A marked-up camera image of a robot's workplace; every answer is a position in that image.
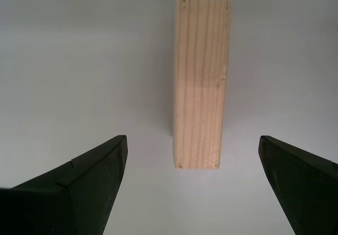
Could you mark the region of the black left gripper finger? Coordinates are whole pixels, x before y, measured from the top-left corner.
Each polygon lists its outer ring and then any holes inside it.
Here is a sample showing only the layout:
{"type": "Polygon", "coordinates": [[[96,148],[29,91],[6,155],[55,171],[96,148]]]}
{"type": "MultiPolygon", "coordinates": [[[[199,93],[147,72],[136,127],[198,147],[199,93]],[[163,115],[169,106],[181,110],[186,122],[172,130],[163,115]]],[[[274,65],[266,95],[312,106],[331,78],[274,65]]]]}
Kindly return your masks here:
{"type": "Polygon", "coordinates": [[[1,234],[103,234],[123,180],[127,137],[1,189],[1,234]]]}
{"type": "Polygon", "coordinates": [[[337,164],[271,136],[258,154],[295,234],[337,234],[337,164]]]}

